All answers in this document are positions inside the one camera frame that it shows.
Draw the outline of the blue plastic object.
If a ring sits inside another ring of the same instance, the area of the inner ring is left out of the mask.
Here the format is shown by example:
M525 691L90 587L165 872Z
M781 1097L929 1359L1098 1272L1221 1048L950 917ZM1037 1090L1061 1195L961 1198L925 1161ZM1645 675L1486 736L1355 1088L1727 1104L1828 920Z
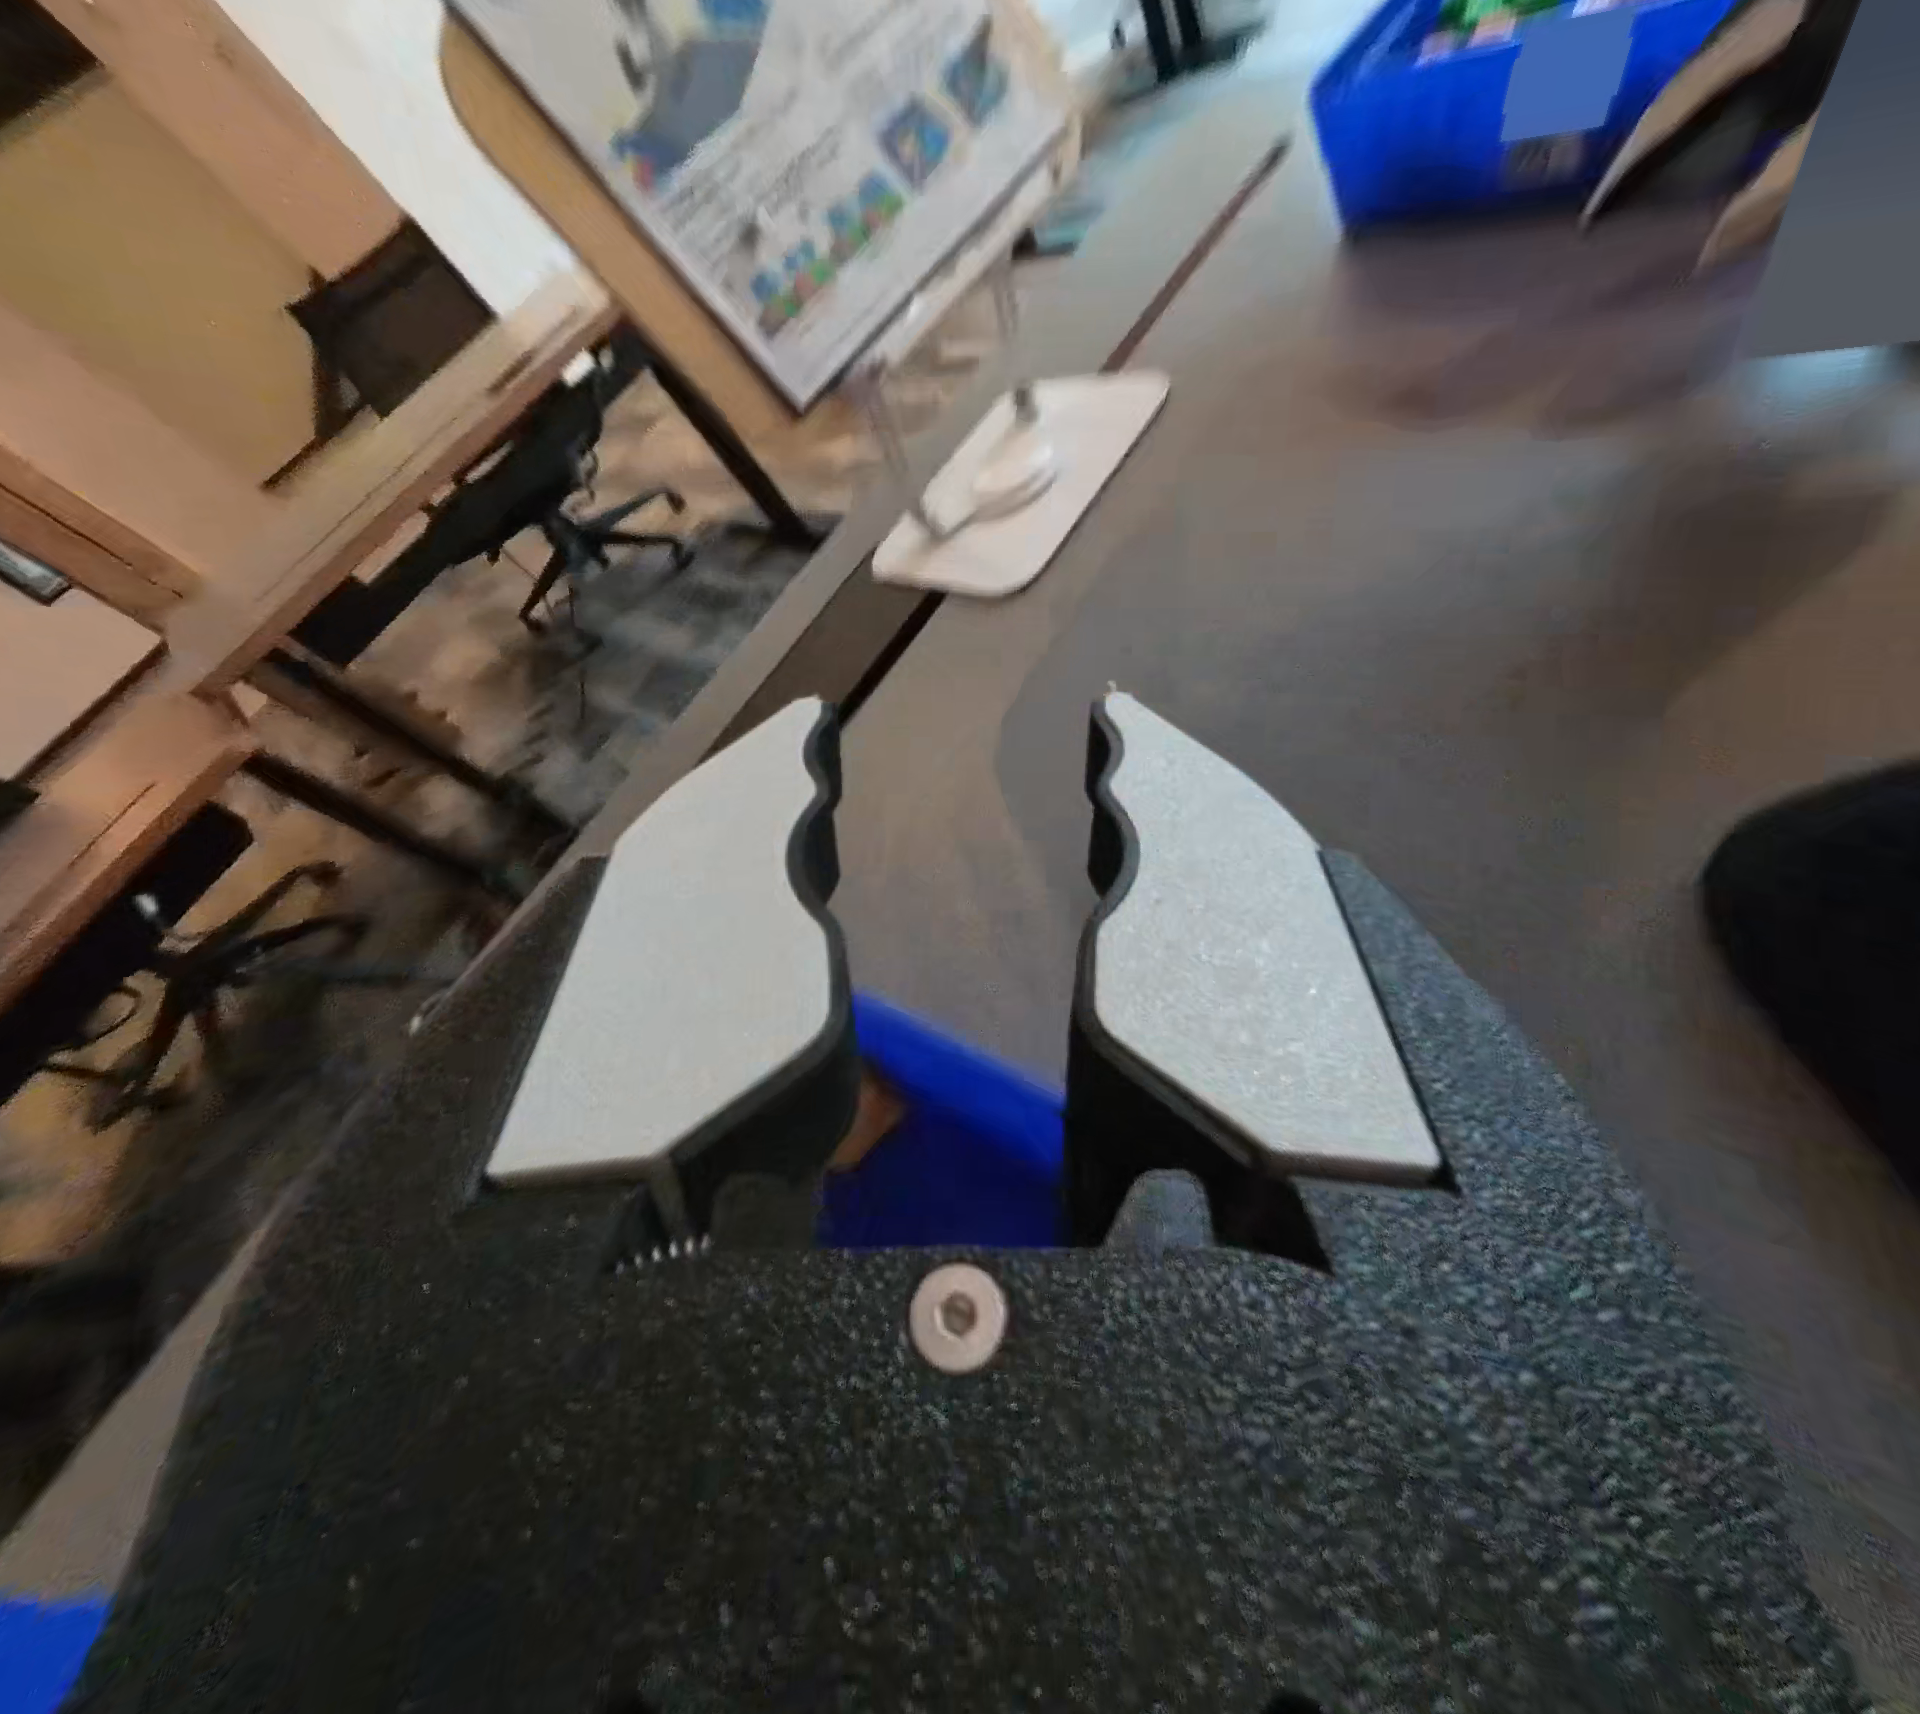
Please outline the blue plastic object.
M1061 1098L1019 1068L870 992L852 999L875 1124L827 1172L826 1248L1056 1247ZM55 1711L131 1565L155 1469L83 1449L4 1547L1 1708Z

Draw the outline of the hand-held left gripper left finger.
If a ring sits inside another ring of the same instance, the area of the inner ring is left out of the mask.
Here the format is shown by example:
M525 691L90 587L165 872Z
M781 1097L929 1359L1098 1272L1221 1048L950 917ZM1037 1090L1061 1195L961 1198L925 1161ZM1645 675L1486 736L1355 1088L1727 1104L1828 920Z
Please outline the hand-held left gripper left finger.
M860 1064L840 884L840 720L799 698L613 841L487 1162L522 1191L823 1170Z

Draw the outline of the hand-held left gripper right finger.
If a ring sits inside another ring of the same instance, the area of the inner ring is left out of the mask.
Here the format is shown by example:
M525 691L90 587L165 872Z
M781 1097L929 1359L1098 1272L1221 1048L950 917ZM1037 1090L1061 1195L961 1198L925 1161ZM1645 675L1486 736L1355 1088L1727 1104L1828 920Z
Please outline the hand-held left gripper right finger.
M1087 720L1080 1040L1237 1170L1428 1188L1443 1153L1323 851L1136 694Z

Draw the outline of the black office chair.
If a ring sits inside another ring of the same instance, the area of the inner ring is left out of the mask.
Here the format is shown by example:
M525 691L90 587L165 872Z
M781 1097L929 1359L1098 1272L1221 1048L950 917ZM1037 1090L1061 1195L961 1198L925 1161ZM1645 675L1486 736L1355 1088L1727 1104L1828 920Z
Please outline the black office chair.
M643 342L627 327L596 342L581 378L543 390L482 454L479 468L455 477L425 510L417 536L369 578L349 576L326 595L293 630L293 642L348 666L446 575L474 560L501 563L524 535L546 542L540 575L515 614L536 637L548 626L551 595L608 568L611 551L661 551L673 570L684 570L692 549L682 536L621 527L658 502L682 515L686 500L676 488L655 486L598 515L570 508L598 478L611 407L647 364Z

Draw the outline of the wooden table frame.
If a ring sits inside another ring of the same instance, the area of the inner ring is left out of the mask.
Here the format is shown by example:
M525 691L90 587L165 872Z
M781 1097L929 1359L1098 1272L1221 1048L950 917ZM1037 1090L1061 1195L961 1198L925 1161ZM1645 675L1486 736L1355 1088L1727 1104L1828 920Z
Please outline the wooden table frame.
M300 259L333 274L402 210L215 0L35 0L134 105ZM288 496L221 477L185 437L17 311L4 311L4 540L160 639L131 694L85 726L4 832L4 1004L265 750L254 689L568 835L518 782L471 766L409 713L290 651L306 617L574 359L617 325L581 272L548 280L348 454ZM317 701L269 668L290 651Z

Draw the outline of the black perforated rubber pad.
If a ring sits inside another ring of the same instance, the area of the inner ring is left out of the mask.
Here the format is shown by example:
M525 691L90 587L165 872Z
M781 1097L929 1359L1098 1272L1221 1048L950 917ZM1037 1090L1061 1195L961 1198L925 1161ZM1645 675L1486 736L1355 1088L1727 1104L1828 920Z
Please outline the black perforated rubber pad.
M1704 933L1790 1054L1918 1188L1918 762L1736 823L1697 879Z

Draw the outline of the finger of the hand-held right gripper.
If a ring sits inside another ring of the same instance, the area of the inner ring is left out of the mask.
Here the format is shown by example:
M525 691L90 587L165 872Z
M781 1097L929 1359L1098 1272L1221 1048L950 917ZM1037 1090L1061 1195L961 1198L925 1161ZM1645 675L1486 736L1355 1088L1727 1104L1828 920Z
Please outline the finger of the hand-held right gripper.
M1767 249L1778 235L1818 115L1797 124L1762 166L1730 196L1693 262L1695 277L1741 262Z
M1585 214L1610 214L1686 179L1731 174L1744 187L1818 117L1829 80L1831 0L1739 0L1620 142Z

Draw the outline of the blue plastic bin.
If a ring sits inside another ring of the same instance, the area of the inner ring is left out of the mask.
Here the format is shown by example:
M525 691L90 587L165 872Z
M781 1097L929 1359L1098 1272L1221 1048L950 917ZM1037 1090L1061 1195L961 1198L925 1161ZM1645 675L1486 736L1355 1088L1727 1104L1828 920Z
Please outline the blue plastic bin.
M1307 112L1347 235L1587 196L1647 105L1739 0L1562 0L1497 47L1445 0L1381 0Z

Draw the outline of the printed instruction sheet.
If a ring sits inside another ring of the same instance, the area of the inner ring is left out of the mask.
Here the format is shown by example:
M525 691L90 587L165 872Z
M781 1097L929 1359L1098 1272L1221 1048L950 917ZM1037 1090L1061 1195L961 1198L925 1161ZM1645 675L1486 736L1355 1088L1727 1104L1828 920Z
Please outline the printed instruction sheet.
M442 0L789 409L1070 139L1025 0Z

